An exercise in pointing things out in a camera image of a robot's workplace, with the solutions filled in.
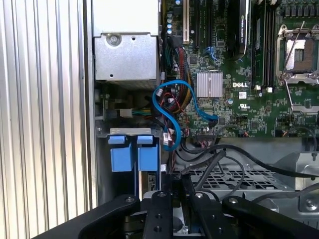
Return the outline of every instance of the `silver heatsink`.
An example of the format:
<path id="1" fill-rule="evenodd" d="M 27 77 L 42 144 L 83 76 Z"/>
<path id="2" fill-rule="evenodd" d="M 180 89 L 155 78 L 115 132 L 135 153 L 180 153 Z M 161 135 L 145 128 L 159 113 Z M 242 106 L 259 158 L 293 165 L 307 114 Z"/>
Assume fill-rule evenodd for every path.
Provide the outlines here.
<path id="1" fill-rule="evenodd" d="M 223 73 L 202 72 L 197 74 L 196 95 L 198 98 L 223 96 Z"/>

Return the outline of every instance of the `motherboard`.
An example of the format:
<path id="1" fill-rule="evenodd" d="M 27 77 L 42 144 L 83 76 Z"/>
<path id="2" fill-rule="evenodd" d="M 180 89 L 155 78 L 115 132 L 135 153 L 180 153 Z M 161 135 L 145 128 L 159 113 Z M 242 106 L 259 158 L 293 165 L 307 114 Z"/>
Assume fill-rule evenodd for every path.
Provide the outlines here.
<path id="1" fill-rule="evenodd" d="M 199 107 L 218 116 L 212 133 L 235 124 L 250 137 L 297 126 L 319 134 L 319 0 L 169 0 L 164 13 L 165 37 L 183 39 Z M 167 77 L 178 79 L 168 62 Z M 185 117 L 189 135 L 211 131 L 193 100 L 181 126 Z"/>

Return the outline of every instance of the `blue plastic tab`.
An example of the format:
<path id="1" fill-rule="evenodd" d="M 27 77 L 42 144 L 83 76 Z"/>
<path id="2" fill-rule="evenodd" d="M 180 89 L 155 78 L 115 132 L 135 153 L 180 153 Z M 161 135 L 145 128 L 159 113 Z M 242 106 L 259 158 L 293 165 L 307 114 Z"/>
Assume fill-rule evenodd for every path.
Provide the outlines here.
<path id="1" fill-rule="evenodd" d="M 112 172 L 130 172 L 133 169 L 132 144 L 124 148 L 111 148 Z"/>
<path id="2" fill-rule="evenodd" d="M 151 135 L 140 135 L 138 136 L 138 144 L 153 144 L 153 136 Z"/>
<path id="3" fill-rule="evenodd" d="M 123 135 L 115 135 L 110 136 L 109 144 L 124 144 L 125 143 L 125 136 Z"/>
<path id="4" fill-rule="evenodd" d="M 157 171 L 159 165 L 158 145 L 155 147 L 139 147 L 138 163 L 139 171 Z"/>

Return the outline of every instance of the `ribbed metal panel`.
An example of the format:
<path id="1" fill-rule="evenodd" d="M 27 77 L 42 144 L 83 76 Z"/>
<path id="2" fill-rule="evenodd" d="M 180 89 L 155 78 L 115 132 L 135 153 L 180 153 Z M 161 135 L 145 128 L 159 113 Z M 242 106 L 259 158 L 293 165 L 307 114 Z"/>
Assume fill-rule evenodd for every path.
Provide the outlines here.
<path id="1" fill-rule="evenodd" d="M 89 208 L 82 1 L 0 0 L 0 238 Z"/>
<path id="2" fill-rule="evenodd" d="M 197 74 L 196 96 L 198 98 L 223 96 L 223 73 L 202 72 Z"/>

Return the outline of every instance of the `dell logo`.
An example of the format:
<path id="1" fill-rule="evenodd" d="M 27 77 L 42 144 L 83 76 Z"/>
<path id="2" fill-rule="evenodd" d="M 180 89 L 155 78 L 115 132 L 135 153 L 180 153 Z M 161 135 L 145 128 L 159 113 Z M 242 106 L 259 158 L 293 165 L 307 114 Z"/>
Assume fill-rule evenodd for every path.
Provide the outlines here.
<path id="1" fill-rule="evenodd" d="M 247 85 L 246 82 L 245 82 L 245 83 L 236 83 L 236 82 L 234 82 L 234 83 L 233 83 L 233 87 L 234 87 L 234 88 L 239 88 L 239 87 L 241 87 L 241 88 L 248 88 L 248 85 Z"/>

